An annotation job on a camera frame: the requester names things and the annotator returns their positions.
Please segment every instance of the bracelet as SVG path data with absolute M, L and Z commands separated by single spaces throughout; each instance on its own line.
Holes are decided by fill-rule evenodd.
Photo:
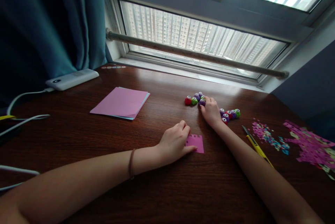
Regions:
M 131 155 L 130 155 L 130 160 L 129 160 L 129 165 L 128 165 L 128 173 L 129 173 L 129 178 L 131 180 L 134 179 L 134 172 L 133 172 L 133 156 L 134 156 L 134 152 L 135 152 L 136 148 L 132 151 Z

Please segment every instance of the yellow utility knife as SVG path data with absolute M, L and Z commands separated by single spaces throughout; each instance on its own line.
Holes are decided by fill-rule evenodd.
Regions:
M 247 138 L 249 139 L 250 143 L 252 144 L 252 146 L 254 147 L 255 151 L 262 157 L 265 159 L 265 161 L 267 163 L 269 163 L 272 167 L 273 165 L 271 164 L 270 160 L 267 158 L 267 156 L 264 154 L 264 152 L 262 151 L 262 149 L 259 147 L 259 145 L 257 144 L 257 142 L 254 140 L 254 138 L 252 137 L 252 135 L 249 133 L 249 131 L 247 130 L 247 128 L 245 128 L 244 126 L 242 126 L 243 129 L 245 130 L 246 134 L 247 134 Z

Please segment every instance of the blue wall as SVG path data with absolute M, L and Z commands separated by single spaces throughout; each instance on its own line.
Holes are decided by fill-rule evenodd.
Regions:
M 272 93 L 316 133 L 335 139 L 335 41 Z

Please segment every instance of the forearm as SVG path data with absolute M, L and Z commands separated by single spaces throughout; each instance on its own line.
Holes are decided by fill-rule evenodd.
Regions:
M 131 151 L 109 154 L 41 174 L 0 199 L 0 220 L 6 211 L 17 210 L 30 222 L 58 223 L 129 179 L 130 155 Z M 160 166 L 163 164 L 155 147 L 135 151 L 135 175 Z
M 217 123 L 213 129 L 228 146 L 277 222 L 322 223 L 302 196 L 224 123 Z

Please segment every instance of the stack of colored paper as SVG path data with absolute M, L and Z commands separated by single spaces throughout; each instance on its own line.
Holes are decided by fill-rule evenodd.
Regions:
M 117 87 L 90 113 L 134 120 L 149 96 L 145 91 Z

